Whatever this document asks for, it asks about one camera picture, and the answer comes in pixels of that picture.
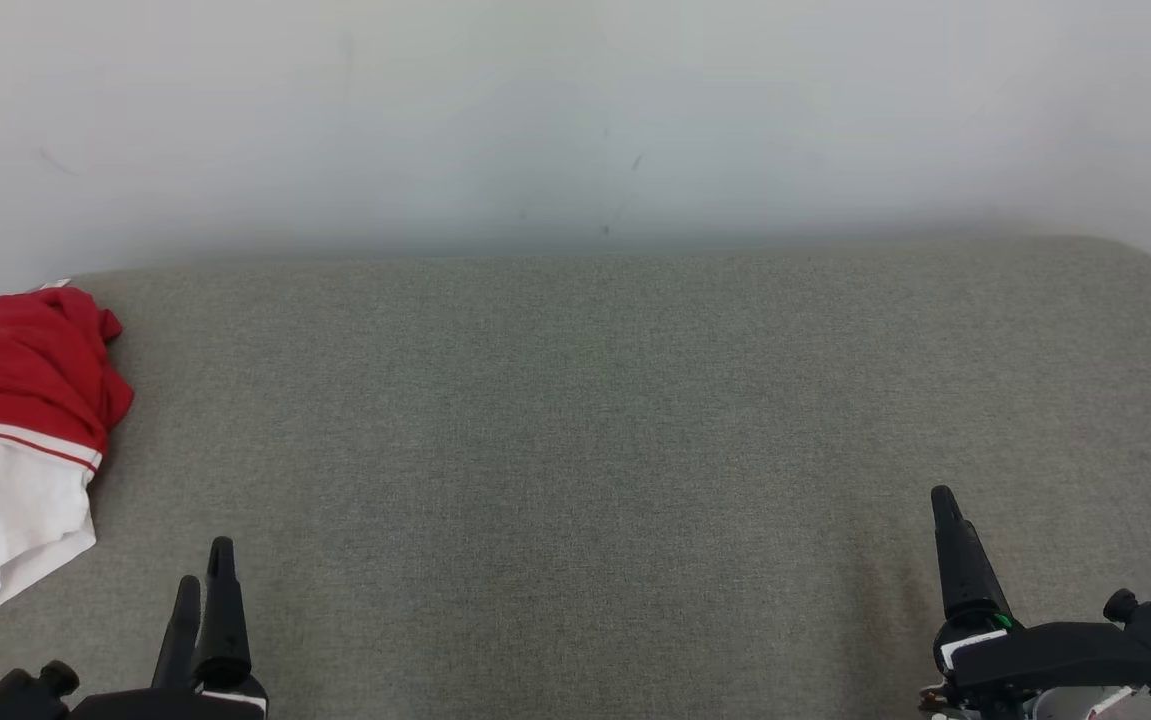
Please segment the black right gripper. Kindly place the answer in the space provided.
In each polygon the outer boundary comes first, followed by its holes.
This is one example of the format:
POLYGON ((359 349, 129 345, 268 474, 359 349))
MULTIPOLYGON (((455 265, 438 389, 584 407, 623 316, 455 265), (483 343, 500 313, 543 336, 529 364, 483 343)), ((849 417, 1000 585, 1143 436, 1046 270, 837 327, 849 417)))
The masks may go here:
POLYGON ((924 720, 1032 720, 1052 691, 1107 698, 1151 685, 1151 651, 1115 625, 1017 623, 950 487, 932 488, 931 506, 946 621, 933 642, 942 682, 921 691, 924 720))

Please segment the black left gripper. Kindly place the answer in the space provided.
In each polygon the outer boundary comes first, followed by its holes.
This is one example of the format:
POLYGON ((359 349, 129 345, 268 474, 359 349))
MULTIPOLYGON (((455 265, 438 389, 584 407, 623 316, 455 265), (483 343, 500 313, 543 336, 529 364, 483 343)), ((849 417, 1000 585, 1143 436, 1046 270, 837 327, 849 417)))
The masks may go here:
POLYGON ((66 720, 268 719, 268 694, 250 677, 249 634, 231 538, 211 542, 206 569, 204 610, 200 580, 192 575, 180 580, 153 688, 91 694, 66 720))

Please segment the red jersey with white sleeves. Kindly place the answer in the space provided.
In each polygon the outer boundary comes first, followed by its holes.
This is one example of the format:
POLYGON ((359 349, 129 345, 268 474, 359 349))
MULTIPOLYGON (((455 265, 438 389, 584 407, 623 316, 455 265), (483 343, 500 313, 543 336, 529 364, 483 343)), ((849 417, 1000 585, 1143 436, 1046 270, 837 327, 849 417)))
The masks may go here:
POLYGON ((96 544, 89 487, 134 403, 122 331, 77 288, 0 296, 0 606, 96 544))

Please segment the grey fabric sofa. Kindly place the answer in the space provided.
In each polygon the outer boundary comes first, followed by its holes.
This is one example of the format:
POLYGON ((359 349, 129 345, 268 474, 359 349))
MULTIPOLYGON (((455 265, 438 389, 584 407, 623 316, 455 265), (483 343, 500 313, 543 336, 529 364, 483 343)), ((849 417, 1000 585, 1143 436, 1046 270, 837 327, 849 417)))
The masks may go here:
POLYGON ((109 271, 98 542, 0 676, 145 685, 235 541, 282 720, 921 720, 953 488, 1027 625, 1151 596, 1151 256, 1105 240, 109 271))

